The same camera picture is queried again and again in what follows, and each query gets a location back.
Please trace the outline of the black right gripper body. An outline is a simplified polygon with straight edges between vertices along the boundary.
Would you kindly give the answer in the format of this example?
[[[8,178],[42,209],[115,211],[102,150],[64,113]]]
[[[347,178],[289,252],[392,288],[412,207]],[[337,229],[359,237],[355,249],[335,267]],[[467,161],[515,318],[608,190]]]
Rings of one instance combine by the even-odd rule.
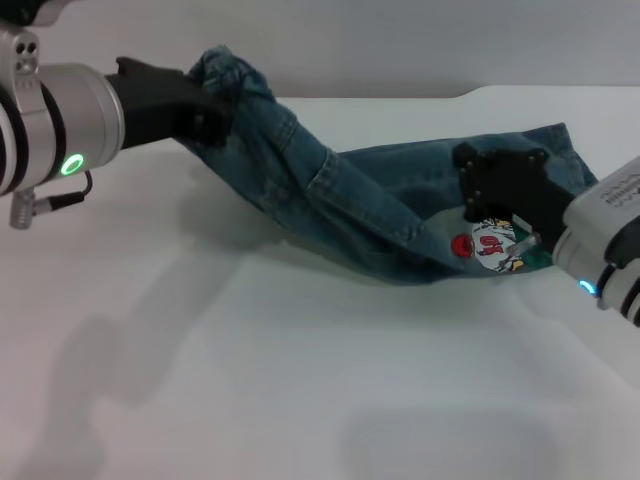
[[[554,249],[566,230],[563,215],[574,196],[549,179],[546,151],[497,149],[482,153],[462,143],[454,148],[452,160],[461,193],[463,172],[489,176],[484,190],[491,208],[489,218],[511,220],[517,216],[539,235],[545,249]]]

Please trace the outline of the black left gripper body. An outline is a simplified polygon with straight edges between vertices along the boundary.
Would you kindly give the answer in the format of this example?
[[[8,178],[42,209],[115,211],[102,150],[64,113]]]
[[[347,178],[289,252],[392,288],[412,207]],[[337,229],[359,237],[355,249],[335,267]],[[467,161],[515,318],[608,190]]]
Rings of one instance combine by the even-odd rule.
[[[200,88],[183,72],[119,57],[117,72],[106,77],[123,111],[122,147],[183,137],[193,131]]]

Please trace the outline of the blue denim shorts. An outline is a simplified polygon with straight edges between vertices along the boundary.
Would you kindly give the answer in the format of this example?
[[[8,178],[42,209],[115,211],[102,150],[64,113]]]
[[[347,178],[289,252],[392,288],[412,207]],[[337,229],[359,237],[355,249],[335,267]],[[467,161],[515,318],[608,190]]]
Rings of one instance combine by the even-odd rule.
[[[284,229],[374,276],[427,284],[546,268],[551,256],[509,248],[519,226],[470,223],[452,161],[453,139],[336,152],[279,103],[264,76],[228,48],[202,54],[190,76],[233,102],[222,147],[186,147],[241,198]]]

